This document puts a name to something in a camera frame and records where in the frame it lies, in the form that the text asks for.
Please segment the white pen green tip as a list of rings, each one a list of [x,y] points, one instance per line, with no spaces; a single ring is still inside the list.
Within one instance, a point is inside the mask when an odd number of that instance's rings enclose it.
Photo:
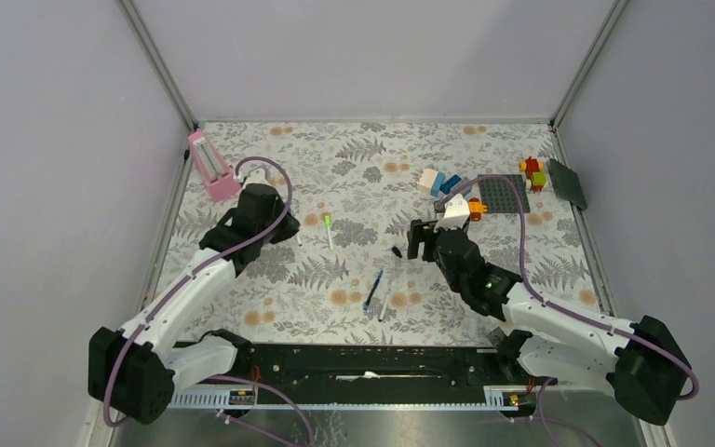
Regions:
[[[324,221],[325,228],[326,228],[328,248],[329,248],[330,252],[335,253],[337,250],[336,250],[336,248],[335,248],[334,241],[333,241],[333,238],[332,238],[332,220],[331,220],[331,216],[330,216],[329,214],[325,214],[324,217],[323,217],[323,221]]]

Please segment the blue gel pen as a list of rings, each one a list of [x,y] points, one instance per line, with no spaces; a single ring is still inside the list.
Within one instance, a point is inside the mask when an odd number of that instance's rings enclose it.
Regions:
[[[381,269],[381,270],[378,272],[378,274],[377,274],[375,280],[373,281],[373,283],[372,283],[372,285],[371,285],[371,289],[370,289],[370,291],[369,291],[369,294],[368,294],[368,296],[367,296],[365,302],[363,303],[362,309],[363,309],[364,311],[367,311],[367,310],[370,308],[372,298],[374,297],[374,295],[375,295],[375,293],[376,293],[376,291],[377,291],[377,289],[378,289],[378,287],[379,287],[379,285],[380,285],[380,282],[381,282],[381,280],[382,280],[382,278],[383,278],[383,275],[384,275],[384,270]]]

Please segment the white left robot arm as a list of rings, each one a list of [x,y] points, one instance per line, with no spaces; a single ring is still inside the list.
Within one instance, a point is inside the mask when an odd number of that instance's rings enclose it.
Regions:
[[[203,236],[161,298],[119,329],[102,327],[92,335],[88,394],[105,409],[148,425],[175,393],[211,376],[231,383],[246,379],[252,362],[248,340],[227,330],[189,345],[179,339],[195,314],[231,286],[265,245],[293,238],[299,229],[275,187],[245,184],[236,206]]]

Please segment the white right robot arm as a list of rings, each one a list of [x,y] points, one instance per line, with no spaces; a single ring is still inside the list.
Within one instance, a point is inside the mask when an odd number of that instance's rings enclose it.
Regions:
[[[586,386],[631,415],[663,426],[680,400],[699,389],[668,327],[650,316],[613,318],[537,291],[525,276],[487,262],[463,228],[414,220],[407,256],[438,266],[475,312],[515,329],[496,343],[496,369],[511,384],[529,375]]]

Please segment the white pen black tip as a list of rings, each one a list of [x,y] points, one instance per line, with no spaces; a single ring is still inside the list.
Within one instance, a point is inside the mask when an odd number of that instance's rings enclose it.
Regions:
[[[383,298],[383,300],[382,300],[382,302],[381,302],[380,312],[379,312],[379,314],[378,314],[378,321],[379,321],[379,322],[382,322],[382,321],[384,320],[384,316],[385,316],[385,314],[386,314],[386,309],[388,308],[388,303],[389,303],[389,301],[390,301],[391,295],[392,295],[392,292],[391,292],[391,291],[387,291],[387,292],[385,293],[385,295],[384,295],[384,298]]]

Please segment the pink metronome box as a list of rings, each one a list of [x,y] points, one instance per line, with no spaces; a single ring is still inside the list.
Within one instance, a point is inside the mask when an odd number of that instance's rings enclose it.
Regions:
[[[198,130],[188,136],[190,153],[202,179],[202,183],[214,202],[237,196],[241,185],[234,169],[217,151],[206,134]]]

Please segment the orange toy car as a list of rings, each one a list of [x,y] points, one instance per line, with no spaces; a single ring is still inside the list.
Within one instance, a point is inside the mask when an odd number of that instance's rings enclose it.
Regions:
[[[469,220],[471,222],[479,222],[483,215],[488,212],[488,207],[480,201],[479,198],[472,197],[468,199]]]

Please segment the grey lego baseplate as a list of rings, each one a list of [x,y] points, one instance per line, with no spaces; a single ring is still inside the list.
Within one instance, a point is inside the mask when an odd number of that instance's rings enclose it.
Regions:
[[[488,213],[518,213],[518,203],[516,197],[520,199],[522,211],[530,212],[530,204],[526,195],[526,186],[523,176],[520,174],[503,174],[515,186],[517,193],[505,181],[492,178],[479,182],[479,194],[481,202],[487,206]]]

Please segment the blue toy brick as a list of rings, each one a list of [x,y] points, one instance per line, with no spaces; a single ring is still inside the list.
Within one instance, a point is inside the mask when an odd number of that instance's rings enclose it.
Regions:
[[[460,176],[453,175],[440,185],[439,191],[444,195],[448,195],[452,191],[452,189],[459,184],[460,181],[462,181],[462,178]]]

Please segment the floral table mat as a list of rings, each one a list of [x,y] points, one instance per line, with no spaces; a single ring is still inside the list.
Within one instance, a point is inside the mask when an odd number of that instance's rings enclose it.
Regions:
[[[293,187],[303,246],[293,238],[263,248],[234,284],[195,314],[183,339],[226,329],[252,342],[489,343],[498,322],[473,312],[434,264],[406,258],[410,222],[433,218],[432,198],[417,190],[417,180],[424,169],[472,179],[514,173],[530,156],[548,160],[555,151],[546,126],[209,122],[203,130],[227,161],[261,156],[273,186]],[[387,291],[392,295],[379,322]]]

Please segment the white and blue brick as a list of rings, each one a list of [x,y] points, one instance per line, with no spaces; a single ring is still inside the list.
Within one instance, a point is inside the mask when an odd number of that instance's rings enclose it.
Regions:
[[[445,174],[434,169],[424,169],[417,180],[417,190],[427,196],[437,197],[445,181]]]

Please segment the red yellow green brick stack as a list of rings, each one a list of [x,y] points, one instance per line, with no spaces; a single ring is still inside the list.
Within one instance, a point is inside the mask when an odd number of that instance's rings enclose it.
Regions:
[[[519,163],[519,171],[524,174],[525,188],[531,192],[540,193],[547,184],[547,178],[542,161],[534,157],[523,159]]]

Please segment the dark grey lego plate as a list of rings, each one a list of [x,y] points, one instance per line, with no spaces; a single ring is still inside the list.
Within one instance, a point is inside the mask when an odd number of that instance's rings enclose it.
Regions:
[[[547,169],[555,195],[579,210],[586,210],[587,200],[577,173],[555,158],[547,161]]]

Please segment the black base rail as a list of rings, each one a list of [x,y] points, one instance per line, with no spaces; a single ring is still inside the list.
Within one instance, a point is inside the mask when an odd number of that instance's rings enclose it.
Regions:
[[[487,386],[525,393],[543,384],[492,348],[255,344],[229,372],[288,396],[289,389],[381,391]]]

